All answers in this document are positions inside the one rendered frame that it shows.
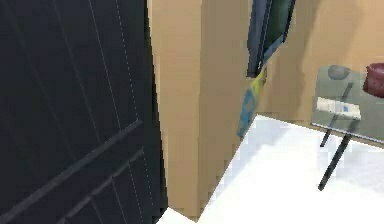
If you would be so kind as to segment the glass table with black legs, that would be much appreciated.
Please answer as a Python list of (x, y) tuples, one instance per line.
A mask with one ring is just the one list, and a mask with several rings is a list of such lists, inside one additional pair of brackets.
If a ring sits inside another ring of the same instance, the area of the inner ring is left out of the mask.
[[(364, 73), (350, 70), (345, 79), (332, 80), (328, 76), (329, 67), (320, 67), (318, 70), (310, 124), (326, 130), (321, 147), (326, 145), (332, 131), (343, 133), (344, 136), (318, 185), (320, 191), (325, 188), (353, 137), (384, 145), (384, 98), (375, 97), (363, 90), (366, 79)], [(317, 110), (318, 97), (358, 105), (361, 119)]]

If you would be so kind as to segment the grey bowl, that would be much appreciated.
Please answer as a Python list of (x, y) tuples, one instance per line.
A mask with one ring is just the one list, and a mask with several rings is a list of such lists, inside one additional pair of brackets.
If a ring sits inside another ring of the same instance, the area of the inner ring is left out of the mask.
[(332, 80), (343, 80), (350, 74), (350, 69), (344, 66), (331, 65), (328, 68), (328, 76)]

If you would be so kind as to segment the dark red pot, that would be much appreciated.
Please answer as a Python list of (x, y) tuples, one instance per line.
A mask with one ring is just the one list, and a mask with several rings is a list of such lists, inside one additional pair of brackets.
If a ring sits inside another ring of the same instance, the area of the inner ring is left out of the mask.
[(375, 97), (384, 98), (384, 63), (372, 63), (366, 67), (363, 90)]

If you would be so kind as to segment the blue and yellow wall picture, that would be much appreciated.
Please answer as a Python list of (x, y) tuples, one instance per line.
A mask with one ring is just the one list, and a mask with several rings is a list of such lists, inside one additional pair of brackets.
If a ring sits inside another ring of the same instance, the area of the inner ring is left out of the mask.
[(250, 127), (254, 113), (261, 98), (261, 92), (266, 82), (267, 69), (264, 68), (256, 78), (253, 78), (248, 85), (241, 107), (237, 136), (243, 138)]

